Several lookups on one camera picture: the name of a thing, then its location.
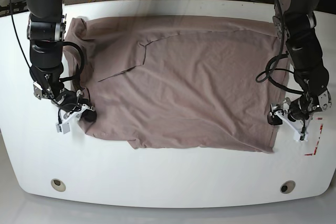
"white table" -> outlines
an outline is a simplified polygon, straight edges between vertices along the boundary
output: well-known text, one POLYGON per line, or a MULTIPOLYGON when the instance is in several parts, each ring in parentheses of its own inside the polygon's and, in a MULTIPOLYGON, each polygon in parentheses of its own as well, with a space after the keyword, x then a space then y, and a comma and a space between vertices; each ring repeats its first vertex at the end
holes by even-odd
POLYGON ((336 176, 317 197, 273 204, 204 209, 105 206, 31 195, 21 190, 0 134, 1 224, 331 224, 336 176))
MULTIPOLYGON (((205 15, 271 21, 266 4, 213 0, 135 0, 66 6, 73 17, 205 15)), ((329 69, 329 91, 336 98, 336 17, 316 13, 317 35, 329 69)), ((28 13, 15 15, 20 40, 26 39, 28 13)), ((316 115, 308 143, 297 143, 281 126, 274 154, 211 148, 133 150, 127 142, 104 141, 84 135, 75 122, 71 133, 56 133, 57 108, 33 96, 32 80, 15 39, 10 17, 0 19, 0 128, 21 188, 31 194, 96 204, 200 208, 262 204, 320 195, 336 167, 334 108, 316 115), (313 153, 320 125, 320 144, 313 153), (60 193, 52 179, 66 184, 60 193), (294 180, 290 194, 280 186, 294 180)), ((290 79, 289 86, 296 87, 290 79)))

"round hole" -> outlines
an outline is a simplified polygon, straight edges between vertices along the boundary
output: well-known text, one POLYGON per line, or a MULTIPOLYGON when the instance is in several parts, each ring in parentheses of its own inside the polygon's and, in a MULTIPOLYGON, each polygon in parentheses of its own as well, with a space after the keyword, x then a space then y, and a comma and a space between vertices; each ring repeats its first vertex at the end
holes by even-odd
POLYGON ((288 186, 282 186, 282 187, 281 187, 281 191, 282 191, 283 193, 285 193, 285 192, 287 191, 287 189, 288 189, 288 186))
POLYGON ((59 179, 53 179, 51 180, 51 186, 53 187, 53 189, 55 189, 56 191, 65 191, 65 184, 60 181, 59 179))
POLYGON ((55 183, 56 186, 60 186, 61 185, 61 181, 56 180, 56 179, 54 179, 54 183, 55 183))
POLYGON ((281 187, 280 187, 280 192, 282 194, 289 194, 291 193, 295 188, 295 182, 290 180, 285 182, 281 187))

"black robot arm segment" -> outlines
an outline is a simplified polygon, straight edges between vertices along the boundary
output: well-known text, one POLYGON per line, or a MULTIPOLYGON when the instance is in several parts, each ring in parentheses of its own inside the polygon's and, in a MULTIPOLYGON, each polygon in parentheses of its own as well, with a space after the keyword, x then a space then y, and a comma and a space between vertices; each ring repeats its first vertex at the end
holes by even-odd
MULTIPOLYGON (((79 80, 84 56, 76 44, 64 42, 66 23, 62 14, 62 0, 27 0, 27 6, 30 11, 27 37, 30 40, 30 75, 34 80, 34 95, 39 99, 52 100, 67 113, 66 120, 80 112, 87 121, 94 121, 97 114, 90 101, 83 98, 80 90, 69 91, 63 84, 68 80, 79 80), (73 77, 61 79, 64 70, 63 46, 73 46, 78 50, 81 66, 73 77)), ((66 133, 69 129, 65 130, 62 126, 64 123, 60 122, 58 130, 66 133)))
MULTIPOLYGON (((291 121, 302 120, 305 123, 314 112, 325 111, 331 106, 327 89, 329 73, 323 65, 322 49, 314 29, 317 22, 313 11, 318 3, 319 0, 279 0, 281 8, 275 5, 274 23, 278 34, 283 29, 285 31, 294 78, 303 89, 303 95, 290 103, 287 113, 291 121), (280 12, 284 27, 281 25, 280 12)), ((271 107, 271 124, 272 119, 278 121, 274 117, 275 107, 271 107)))

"white bracket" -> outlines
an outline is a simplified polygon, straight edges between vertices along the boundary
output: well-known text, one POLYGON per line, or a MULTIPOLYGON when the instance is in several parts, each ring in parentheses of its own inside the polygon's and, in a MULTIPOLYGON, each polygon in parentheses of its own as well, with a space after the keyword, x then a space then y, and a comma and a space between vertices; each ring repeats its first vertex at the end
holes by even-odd
POLYGON ((57 132, 58 133, 62 132, 63 134, 67 134, 68 132, 70 132, 69 121, 73 118, 79 118, 85 110, 94 111, 94 107, 82 104, 80 111, 73 111, 72 113, 70 112, 66 113, 64 115, 64 120, 62 120, 62 123, 56 124, 57 132))
POLYGON ((308 131, 307 131, 307 128, 308 128, 308 125, 312 119, 312 117, 309 117, 308 120, 306 120, 306 131, 304 133, 301 132, 300 129, 296 128, 295 125, 293 124, 293 122, 291 122, 289 119, 288 119, 288 115, 285 114, 283 115, 282 114, 282 111, 276 111, 274 112, 275 115, 277 115, 283 122, 287 123, 291 128, 292 130, 294 130, 294 140, 297 141, 297 142, 302 142, 302 141, 308 141, 308 131))

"cloth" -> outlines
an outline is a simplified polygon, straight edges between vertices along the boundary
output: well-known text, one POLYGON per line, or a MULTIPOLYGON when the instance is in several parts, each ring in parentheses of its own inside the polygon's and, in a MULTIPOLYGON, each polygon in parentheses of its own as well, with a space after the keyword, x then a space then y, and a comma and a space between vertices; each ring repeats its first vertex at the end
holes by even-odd
MULTIPOLYGON (((278 53, 273 24, 204 16, 73 19, 66 41, 86 56, 80 85, 98 115, 95 123, 79 121, 86 134, 133 148, 272 153, 277 129, 267 113, 284 92, 255 77, 278 53)), ((64 53, 73 75, 80 57, 69 46, 64 53)), ((273 78, 286 85, 285 72, 273 78)))

